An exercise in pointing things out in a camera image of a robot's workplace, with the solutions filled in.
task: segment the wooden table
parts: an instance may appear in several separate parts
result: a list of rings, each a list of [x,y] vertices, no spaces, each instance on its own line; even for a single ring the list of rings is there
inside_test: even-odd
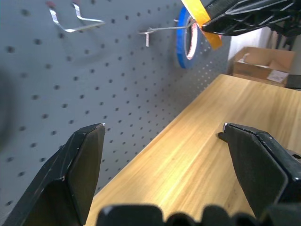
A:
[[[185,211],[200,220],[211,203],[252,213],[228,146],[216,137],[224,122],[265,130],[301,153],[301,92],[220,75],[95,196],[86,225],[117,203],[156,204],[164,219]]]

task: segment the pegboard hook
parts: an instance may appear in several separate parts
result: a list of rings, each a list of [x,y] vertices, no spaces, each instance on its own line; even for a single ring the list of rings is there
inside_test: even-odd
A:
[[[154,32],[158,32],[158,31],[163,31],[163,30],[179,30],[179,29],[187,29],[189,27],[191,27],[194,23],[196,22],[196,20],[191,20],[191,22],[187,25],[187,26],[181,26],[181,27],[160,27],[160,28],[149,28],[147,31],[145,32],[139,32],[139,34],[145,34],[146,35],[146,47],[149,46],[149,38],[150,38],[150,34],[154,33]]]
[[[92,22],[97,22],[95,24],[90,24],[90,25],[86,25],[86,26],[82,26],[82,27],[77,27],[77,28],[71,28],[71,29],[65,29],[59,22],[56,16],[56,10],[55,10],[55,4],[51,1],[47,1],[46,4],[49,7],[49,11],[50,14],[52,16],[52,20],[53,22],[59,27],[61,28],[63,31],[68,32],[68,33],[72,33],[72,32],[79,32],[79,31],[83,31],[83,30],[88,30],[94,27],[98,27],[98,26],[102,26],[105,24],[104,21],[102,20],[96,20],[96,19],[89,19],[89,18],[84,18],[81,16],[80,14],[80,8],[78,3],[76,3],[75,1],[73,1],[73,6],[75,8],[75,12],[76,12],[76,16],[78,19],[80,20],[84,20],[84,21],[92,21]]]

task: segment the gray pegboard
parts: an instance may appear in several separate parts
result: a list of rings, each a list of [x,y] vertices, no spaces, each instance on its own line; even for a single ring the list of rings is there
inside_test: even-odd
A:
[[[54,3],[65,27],[82,25],[71,1]],[[83,16],[107,24],[62,33],[43,1],[1,3],[0,76],[10,81],[13,110],[0,151],[0,224],[72,132],[106,123],[97,193],[226,72],[229,37],[217,51],[202,37],[189,70],[177,65],[175,31],[151,34],[145,47],[138,31],[175,25],[179,0],[86,0],[80,5]]]

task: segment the blue painter's tape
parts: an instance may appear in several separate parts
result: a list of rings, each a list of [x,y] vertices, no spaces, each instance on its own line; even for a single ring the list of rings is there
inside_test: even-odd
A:
[[[190,16],[187,9],[183,7],[178,17],[178,26],[187,26],[192,19],[193,18]],[[195,55],[199,48],[201,32],[196,23],[191,26],[191,43],[189,49],[186,47],[186,34],[187,29],[177,30],[176,52],[180,66],[182,68],[191,68],[194,64]]]

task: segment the white wall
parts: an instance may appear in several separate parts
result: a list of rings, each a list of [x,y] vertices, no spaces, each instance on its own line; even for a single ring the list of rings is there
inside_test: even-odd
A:
[[[230,60],[237,52],[246,46],[266,48],[270,34],[271,30],[268,27],[264,27],[232,37],[228,59]]]

